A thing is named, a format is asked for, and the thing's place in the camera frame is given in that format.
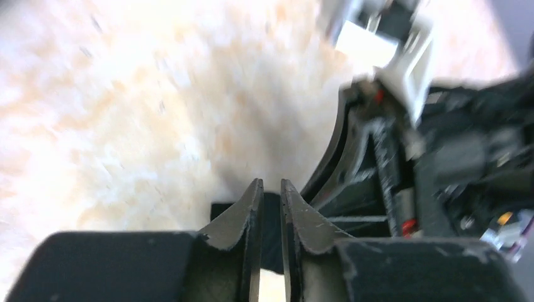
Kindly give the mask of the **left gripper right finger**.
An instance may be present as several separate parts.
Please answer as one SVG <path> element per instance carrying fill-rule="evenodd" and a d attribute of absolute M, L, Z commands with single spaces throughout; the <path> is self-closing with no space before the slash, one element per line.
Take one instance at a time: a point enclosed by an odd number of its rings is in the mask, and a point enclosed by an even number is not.
<path fill-rule="evenodd" d="M 472 239 L 355 238 L 281 182 L 287 301 L 524 301 L 505 260 Z"/>

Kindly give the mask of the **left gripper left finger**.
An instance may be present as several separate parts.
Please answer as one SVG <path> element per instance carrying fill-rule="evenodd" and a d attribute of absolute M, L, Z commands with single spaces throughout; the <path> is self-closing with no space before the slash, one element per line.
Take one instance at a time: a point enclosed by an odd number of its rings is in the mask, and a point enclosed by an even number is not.
<path fill-rule="evenodd" d="M 264 188 L 195 232 L 59 232 L 31 255 L 8 301 L 257 301 Z"/>

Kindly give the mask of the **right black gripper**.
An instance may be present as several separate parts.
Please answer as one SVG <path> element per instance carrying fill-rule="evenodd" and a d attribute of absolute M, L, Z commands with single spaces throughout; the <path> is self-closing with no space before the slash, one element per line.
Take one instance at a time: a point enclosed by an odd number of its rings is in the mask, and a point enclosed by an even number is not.
<path fill-rule="evenodd" d="M 533 233 L 533 73 L 429 96 L 413 129 L 381 82 L 342 86 L 302 197 L 354 237 L 475 237 L 516 262 Z"/>

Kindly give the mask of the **black boxer underwear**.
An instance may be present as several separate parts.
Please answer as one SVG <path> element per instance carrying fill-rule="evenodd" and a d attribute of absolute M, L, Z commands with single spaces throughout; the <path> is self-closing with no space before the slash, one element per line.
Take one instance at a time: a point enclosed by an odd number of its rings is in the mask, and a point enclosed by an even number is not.
<path fill-rule="evenodd" d="M 280 195 L 264 192 L 261 269 L 283 274 L 283 255 L 281 247 Z"/>

